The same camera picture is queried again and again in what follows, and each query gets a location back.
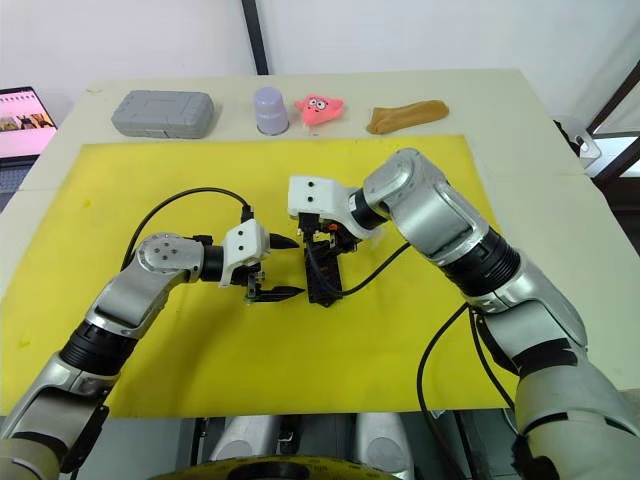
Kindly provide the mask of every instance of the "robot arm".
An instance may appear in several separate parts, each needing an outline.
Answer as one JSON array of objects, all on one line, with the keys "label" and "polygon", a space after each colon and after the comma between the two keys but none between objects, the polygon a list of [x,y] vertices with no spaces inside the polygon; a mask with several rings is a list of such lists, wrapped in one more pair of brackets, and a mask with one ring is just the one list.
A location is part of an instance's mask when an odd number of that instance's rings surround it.
[{"label": "robot arm", "polygon": [[278,301],[301,289],[261,291],[260,260],[270,248],[297,244],[249,219],[221,246],[171,233],[145,239],[131,263],[102,290],[64,348],[55,353],[6,418],[0,476],[54,479],[77,469],[91,451],[108,408],[104,401],[136,343],[180,283],[246,285],[248,300]]},{"label": "robot arm", "polygon": [[484,317],[479,330],[494,360],[520,378],[514,458],[525,478],[635,478],[640,429],[588,361],[575,308],[418,151],[396,152],[360,189],[292,177],[289,213],[307,235],[317,215],[362,240],[391,220],[460,288]]}]

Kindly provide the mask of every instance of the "pink plush toy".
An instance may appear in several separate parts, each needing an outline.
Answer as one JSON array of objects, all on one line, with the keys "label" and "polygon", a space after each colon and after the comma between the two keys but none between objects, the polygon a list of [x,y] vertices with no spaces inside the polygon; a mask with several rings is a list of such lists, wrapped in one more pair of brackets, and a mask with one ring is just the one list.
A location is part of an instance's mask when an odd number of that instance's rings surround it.
[{"label": "pink plush toy", "polygon": [[342,115],[344,101],[320,95],[307,95],[296,107],[302,110],[302,123],[307,126],[319,125]]}]

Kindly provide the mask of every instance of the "white table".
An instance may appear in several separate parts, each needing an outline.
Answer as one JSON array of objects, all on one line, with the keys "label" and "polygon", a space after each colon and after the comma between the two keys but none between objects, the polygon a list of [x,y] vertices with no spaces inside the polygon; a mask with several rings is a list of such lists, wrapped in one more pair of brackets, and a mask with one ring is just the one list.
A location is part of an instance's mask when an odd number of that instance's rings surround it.
[{"label": "white table", "polygon": [[446,119],[394,135],[466,137],[504,235],[579,310],[592,361],[619,389],[640,389],[640,259],[527,81],[512,70],[130,80],[92,86],[0,215],[0,297],[83,144],[181,141],[118,133],[111,114],[130,90],[209,93],[215,127],[201,141],[309,138],[293,108],[285,134],[266,137],[256,130],[252,94],[261,86],[279,88],[289,105],[309,93],[344,98],[343,118],[322,126],[313,138],[368,136],[365,126],[374,106],[444,100],[451,109]]}]

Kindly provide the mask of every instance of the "black wire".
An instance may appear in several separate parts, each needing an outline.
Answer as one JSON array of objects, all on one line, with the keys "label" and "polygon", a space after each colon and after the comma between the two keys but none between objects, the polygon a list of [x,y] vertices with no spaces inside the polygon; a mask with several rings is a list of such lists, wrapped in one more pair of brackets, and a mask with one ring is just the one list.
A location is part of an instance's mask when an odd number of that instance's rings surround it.
[{"label": "black wire", "polygon": [[124,258],[122,259],[122,265],[120,266],[120,270],[124,270],[127,267],[127,265],[129,265],[129,263],[131,262],[131,259],[133,257],[133,249],[136,246],[136,242],[138,241],[138,237],[140,236],[142,229],[149,222],[149,220],[151,220],[151,218],[156,213],[158,213],[158,211],[160,211],[161,209],[169,205],[171,202],[178,200],[179,198],[186,197],[187,195],[191,195],[193,193],[200,193],[200,192],[221,193],[223,195],[228,195],[232,198],[235,198],[242,204],[243,207],[249,206],[247,201],[244,198],[242,198],[240,195],[232,192],[231,190],[225,190],[224,188],[199,187],[199,188],[190,188],[189,190],[185,190],[184,192],[176,193],[175,195],[170,196],[163,202],[153,207],[153,209],[149,213],[147,213],[147,215],[142,219],[142,221],[138,225],[138,228],[136,228],[136,231],[133,232],[133,236],[131,237],[131,240],[129,241],[129,245],[127,246],[127,251],[124,254]]},{"label": "black wire", "polygon": [[438,343],[438,340],[440,340],[440,337],[444,334],[444,332],[446,332],[447,329],[453,324],[453,322],[455,322],[456,319],[460,315],[462,315],[462,312],[464,312],[467,307],[468,307],[467,303],[462,304],[460,308],[458,308],[458,310],[456,310],[455,313],[451,316],[451,318],[449,318],[449,320],[447,320],[444,323],[444,325],[442,325],[440,329],[436,332],[436,334],[433,336],[433,338],[427,345],[427,348],[425,349],[424,353],[422,354],[422,358],[420,358],[420,364],[418,365],[418,374],[416,378],[416,391],[418,393],[418,403],[420,403],[420,411],[422,412],[422,416],[427,422],[427,426],[429,427],[429,430],[435,437],[438,443],[438,446],[440,447],[440,450],[442,450],[442,453],[444,454],[444,457],[446,458],[447,462],[451,466],[451,469],[453,470],[455,476],[460,480],[466,479],[466,476],[462,472],[460,465],[458,465],[458,462],[456,461],[455,457],[451,453],[451,450],[449,449],[449,446],[447,445],[446,440],[440,433],[440,430],[438,430],[438,426],[436,425],[435,420],[433,419],[433,417],[431,416],[431,413],[429,412],[429,409],[427,408],[427,404],[424,400],[424,390],[422,389],[422,377],[424,375],[424,369],[427,364],[427,359],[429,358],[429,355],[431,354],[431,351],[433,350],[433,348],[436,346],[436,343]]},{"label": "black wire", "polygon": [[307,257],[309,258],[309,263],[311,264],[313,273],[316,275],[316,278],[320,281],[320,283],[322,283],[322,286],[327,290],[329,290],[329,292],[333,293],[334,295],[338,295],[340,297],[346,297],[347,295],[356,293],[357,291],[367,286],[371,282],[371,280],[376,278],[380,274],[380,272],[382,272],[385,268],[387,268],[389,264],[398,257],[398,255],[400,255],[410,246],[411,244],[409,242],[402,245],[395,252],[393,252],[389,256],[389,258],[387,258],[384,262],[382,262],[382,264],[380,264],[380,266],[376,268],[371,275],[369,275],[367,278],[365,278],[362,282],[360,282],[355,287],[350,288],[348,290],[338,290],[333,285],[331,285],[329,281],[325,278],[325,276],[322,273],[322,270],[320,270],[320,266],[318,265],[316,258],[313,256],[313,253],[311,252],[312,244],[309,241],[307,241]]},{"label": "black wire", "polygon": [[482,368],[484,368],[484,371],[489,377],[489,380],[491,380],[491,383],[493,383],[493,386],[496,387],[496,390],[498,390],[498,393],[500,393],[504,401],[507,403],[507,405],[509,405],[509,408],[513,409],[514,407],[513,400],[511,400],[511,397],[509,396],[507,391],[504,389],[504,387],[500,383],[500,380],[498,380],[497,377],[493,374],[493,371],[491,370],[491,367],[489,366],[489,363],[487,362],[487,359],[484,356],[484,352],[482,351],[482,346],[480,345],[480,338],[478,337],[478,326],[476,325],[476,317],[471,308],[469,309],[469,322],[471,324],[471,335],[473,336],[473,344],[476,347],[476,353],[478,354],[480,363],[482,363]]}]

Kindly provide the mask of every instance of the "yellow base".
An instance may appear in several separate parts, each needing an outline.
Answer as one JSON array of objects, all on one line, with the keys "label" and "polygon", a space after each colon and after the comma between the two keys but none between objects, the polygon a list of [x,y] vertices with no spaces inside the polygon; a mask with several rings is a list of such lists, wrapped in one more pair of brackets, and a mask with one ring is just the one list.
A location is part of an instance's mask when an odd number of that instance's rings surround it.
[{"label": "yellow base", "polygon": [[[240,193],[271,232],[296,235],[287,215],[289,176],[361,185],[390,154],[415,147],[495,227],[461,136],[244,143],[90,145],[53,201],[2,305],[6,414],[59,350],[118,271],[134,228],[164,198],[197,186]],[[150,222],[158,231],[222,241],[240,206],[216,194],[180,199]],[[355,285],[403,243],[392,225],[340,257]],[[274,251],[266,287],[305,287],[302,249]],[[108,404],[117,416],[219,416],[416,410],[422,351],[462,303],[457,289],[416,251],[403,253],[358,294],[325,309],[306,294],[247,305],[244,289],[176,288],[139,343]],[[515,380],[498,371],[513,390]],[[425,373],[430,408],[502,405],[473,348],[467,318],[440,341]]]}]

